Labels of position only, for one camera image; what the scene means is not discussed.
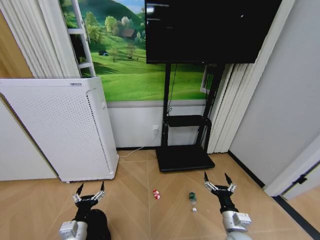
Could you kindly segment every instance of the tv stand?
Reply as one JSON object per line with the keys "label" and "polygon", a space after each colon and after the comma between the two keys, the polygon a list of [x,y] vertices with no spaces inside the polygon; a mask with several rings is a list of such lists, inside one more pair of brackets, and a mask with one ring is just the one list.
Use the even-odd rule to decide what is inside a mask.
{"label": "tv stand", "polygon": [[[211,121],[208,118],[211,106],[213,105],[222,74],[225,69],[225,64],[217,64],[214,71],[214,80],[212,81],[209,95],[206,100],[203,115],[168,115],[168,100],[169,100],[169,85],[171,63],[165,65],[165,83],[163,97],[163,112],[162,112],[162,132],[161,146],[156,148],[156,156],[159,169],[161,172],[176,172],[195,169],[208,169],[215,166],[214,162],[207,154]],[[195,144],[192,145],[174,145],[168,146],[169,127],[187,127],[199,126],[198,135]],[[201,147],[202,137],[206,129],[204,148]]]}

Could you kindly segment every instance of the wall mural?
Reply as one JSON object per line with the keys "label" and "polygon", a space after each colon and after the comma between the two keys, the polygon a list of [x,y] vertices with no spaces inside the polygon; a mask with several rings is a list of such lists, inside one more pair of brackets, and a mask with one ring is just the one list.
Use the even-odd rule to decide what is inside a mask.
{"label": "wall mural", "polygon": [[[165,65],[146,64],[144,0],[78,0],[78,3],[90,37],[95,73],[101,77],[106,99],[162,100]],[[60,4],[68,28],[77,28],[71,0],[60,0]],[[197,34],[196,29],[190,29],[185,37],[189,34]],[[79,39],[72,35],[71,40],[77,60],[85,62],[80,47],[77,49]],[[171,84],[174,70],[172,66]],[[204,99],[205,94],[200,92],[203,72],[203,65],[178,64],[172,99]]]}

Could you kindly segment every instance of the white wall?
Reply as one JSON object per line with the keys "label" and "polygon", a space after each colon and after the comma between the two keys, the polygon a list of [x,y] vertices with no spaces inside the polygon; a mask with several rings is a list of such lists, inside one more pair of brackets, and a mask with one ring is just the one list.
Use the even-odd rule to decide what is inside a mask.
{"label": "white wall", "polygon": [[230,147],[266,185],[320,133],[319,13],[296,0]]}
{"label": "white wall", "polygon": [[[141,147],[154,136],[152,127],[159,125],[157,137],[148,146],[161,145],[162,107],[109,108],[117,148]],[[202,115],[204,106],[172,107],[171,115]],[[169,127],[168,145],[194,144],[196,126]]]}
{"label": "white wall", "polygon": [[56,178],[1,100],[0,116],[0,181]]}

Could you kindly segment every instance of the power outlet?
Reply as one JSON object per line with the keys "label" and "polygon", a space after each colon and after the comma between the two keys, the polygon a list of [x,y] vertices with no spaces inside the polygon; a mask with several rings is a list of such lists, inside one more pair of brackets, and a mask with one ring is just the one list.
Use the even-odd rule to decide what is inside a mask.
{"label": "power outlet", "polygon": [[159,131],[159,125],[153,125],[152,126],[152,131],[153,131],[153,135],[157,135],[158,131]]}

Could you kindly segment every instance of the curtain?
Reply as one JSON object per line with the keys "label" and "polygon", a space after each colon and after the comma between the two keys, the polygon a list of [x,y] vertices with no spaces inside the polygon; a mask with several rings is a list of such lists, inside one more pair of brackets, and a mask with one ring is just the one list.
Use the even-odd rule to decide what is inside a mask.
{"label": "curtain", "polygon": [[283,0],[255,63],[226,65],[212,108],[208,154],[229,150],[294,0]]}
{"label": "curtain", "polygon": [[35,78],[79,78],[58,0],[0,0],[0,8]]}

